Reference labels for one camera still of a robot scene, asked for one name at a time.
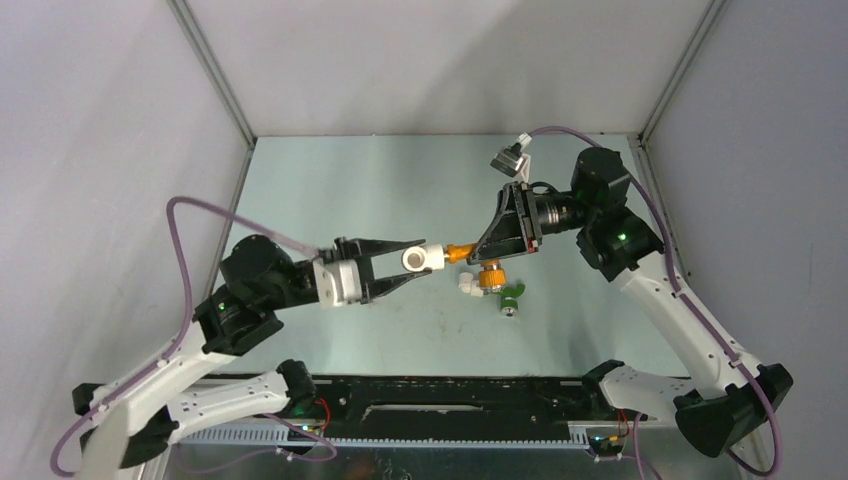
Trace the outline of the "orange water faucet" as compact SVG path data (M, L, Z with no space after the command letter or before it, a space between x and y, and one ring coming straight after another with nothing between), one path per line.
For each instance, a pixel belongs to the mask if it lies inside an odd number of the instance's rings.
M501 265L501 261L499 259L475 259L472 256L475 248L474 243L448 244L444 248L445 260L450 264L465 261L469 265L478 265L480 271L477 279L480 289L490 293L501 291L507 285L507 274Z

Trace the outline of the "white pipe elbow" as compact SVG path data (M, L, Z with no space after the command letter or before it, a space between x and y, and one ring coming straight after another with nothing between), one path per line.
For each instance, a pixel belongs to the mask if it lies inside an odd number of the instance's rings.
M445 250L441 244L412 246L404 250L401 262L405 270L413 273L442 270L446 264Z
M482 297L484 291L480 288L479 280L471 272L462 272L458 277L458 288L471 297Z

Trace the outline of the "green water faucet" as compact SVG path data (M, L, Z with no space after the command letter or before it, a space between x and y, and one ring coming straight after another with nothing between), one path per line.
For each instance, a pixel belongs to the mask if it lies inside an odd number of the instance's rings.
M497 292L499 310L502 316L511 318L519 311L518 299L524 294L524 283L516 283L501 287Z

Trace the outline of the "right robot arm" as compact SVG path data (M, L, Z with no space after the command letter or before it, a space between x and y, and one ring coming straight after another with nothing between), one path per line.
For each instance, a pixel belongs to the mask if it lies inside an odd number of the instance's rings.
M663 240L627 207L633 179L619 153L583 150L566 191L537 192L523 178L528 162L520 144L492 160L509 182L467 256L481 269L480 287L503 289L503 260L538 251L547 235L574 231L588 265L646 312L687 371L676 379L607 361L583 378L585 411L606 418L623 409L671 421L696 450L713 458L769 422L792 387L791 375L747 352L685 285Z

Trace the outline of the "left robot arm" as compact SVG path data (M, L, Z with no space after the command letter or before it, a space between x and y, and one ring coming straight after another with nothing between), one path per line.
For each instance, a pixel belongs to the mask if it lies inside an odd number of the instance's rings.
M127 407L124 468L218 424L315 413L319 401L312 376L303 362L292 359L241 382L201 392L189 388L279 332L280 310L367 304L428 275L423 245L422 240L338 238L334 247L295 261L271 238L248 236L221 262L223 285L198 304L171 344L120 380L78 385L72 391L74 410L99 426L112 406Z

